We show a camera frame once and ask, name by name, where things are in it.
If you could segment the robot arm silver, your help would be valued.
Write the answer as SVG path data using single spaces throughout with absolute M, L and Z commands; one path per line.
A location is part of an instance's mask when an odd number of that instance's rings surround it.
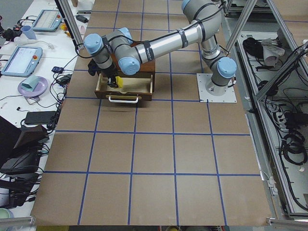
M 222 54 L 215 38 L 223 7 L 211 0 L 185 0 L 181 9 L 190 23 L 188 26 L 142 41 L 137 46 L 132 46 L 133 40 L 126 27 L 104 36 L 94 33 L 87 35 L 84 46 L 92 58 L 94 71 L 101 71 L 107 76 L 109 87 L 119 88 L 118 69 L 131 76 L 144 63 L 198 43 L 202 47 L 202 59 L 212 71 L 212 77 L 205 85 L 206 90 L 212 95 L 222 96 L 233 86 L 230 80 L 237 70 L 236 62 Z

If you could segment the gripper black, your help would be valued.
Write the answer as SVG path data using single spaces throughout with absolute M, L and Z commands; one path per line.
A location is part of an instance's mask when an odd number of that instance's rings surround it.
M 103 69 L 102 72 L 108 78 L 107 85 L 111 88 L 115 88 L 116 76 L 118 76 L 117 66 L 112 64 L 108 68 Z

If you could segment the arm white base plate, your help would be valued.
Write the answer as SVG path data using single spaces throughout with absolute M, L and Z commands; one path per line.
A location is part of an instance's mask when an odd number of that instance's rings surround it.
M 216 86 L 212 74 L 197 73 L 199 101 L 202 103 L 237 103 L 235 90 L 230 80 L 227 86 Z

